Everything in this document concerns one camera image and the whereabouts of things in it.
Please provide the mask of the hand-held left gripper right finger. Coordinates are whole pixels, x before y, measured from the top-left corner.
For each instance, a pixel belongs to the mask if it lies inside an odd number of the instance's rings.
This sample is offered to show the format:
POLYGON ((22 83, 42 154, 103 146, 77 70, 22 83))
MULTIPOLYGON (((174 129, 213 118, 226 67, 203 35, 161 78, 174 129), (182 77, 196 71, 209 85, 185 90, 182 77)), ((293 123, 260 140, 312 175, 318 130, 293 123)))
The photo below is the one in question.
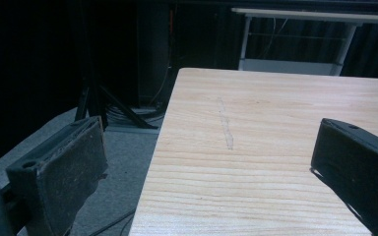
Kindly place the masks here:
POLYGON ((378 137, 355 125, 324 118, 310 171, 378 236, 378 137))

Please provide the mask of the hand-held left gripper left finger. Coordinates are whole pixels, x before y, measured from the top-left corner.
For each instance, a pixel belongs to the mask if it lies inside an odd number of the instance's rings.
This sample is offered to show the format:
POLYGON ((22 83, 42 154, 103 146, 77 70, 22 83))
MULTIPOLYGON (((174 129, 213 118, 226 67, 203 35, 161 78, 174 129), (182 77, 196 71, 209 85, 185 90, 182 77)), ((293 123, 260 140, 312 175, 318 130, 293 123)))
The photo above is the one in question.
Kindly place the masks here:
POLYGON ((107 160, 98 116, 73 122, 6 168, 31 214, 30 236, 66 236, 104 177, 107 160))

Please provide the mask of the black tripod stand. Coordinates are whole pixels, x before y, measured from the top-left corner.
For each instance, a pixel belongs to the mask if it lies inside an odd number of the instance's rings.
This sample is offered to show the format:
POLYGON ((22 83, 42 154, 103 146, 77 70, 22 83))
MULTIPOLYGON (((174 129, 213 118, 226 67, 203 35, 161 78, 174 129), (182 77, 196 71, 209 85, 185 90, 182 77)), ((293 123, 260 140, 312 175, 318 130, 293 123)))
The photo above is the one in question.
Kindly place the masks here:
POLYGON ((79 49, 78 58, 83 77, 83 88, 79 100, 76 120, 84 119, 86 113, 90 116, 98 116, 101 125, 106 128, 108 125, 106 114, 106 101, 117 107, 134 125, 143 129, 154 129, 155 126, 147 123, 137 115, 131 108, 126 106, 117 98, 96 76, 92 55, 88 49, 79 49))

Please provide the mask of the white metal frame table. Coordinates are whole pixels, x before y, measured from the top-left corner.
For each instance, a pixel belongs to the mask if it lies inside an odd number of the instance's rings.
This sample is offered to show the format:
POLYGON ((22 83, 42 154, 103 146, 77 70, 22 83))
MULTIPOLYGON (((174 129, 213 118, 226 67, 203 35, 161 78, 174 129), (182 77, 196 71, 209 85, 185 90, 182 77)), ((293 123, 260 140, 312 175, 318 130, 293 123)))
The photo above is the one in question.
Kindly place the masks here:
POLYGON ((350 48, 356 29, 358 27, 361 27, 363 24, 378 24, 378 15, 265 10, 248 8, 232 8, 231 11, 235 14, 243 15, 245 18, 241 52, 238 62, 239 71, 339 76, 343 70, 344 62, 346 60, 347 53, 350 48), (335 57, 333 63, 249 59, 246 57, 246 50, 248 44, 249 30, 253 18, 345 23, 346 37, 342 40, 339 52, 335 57))

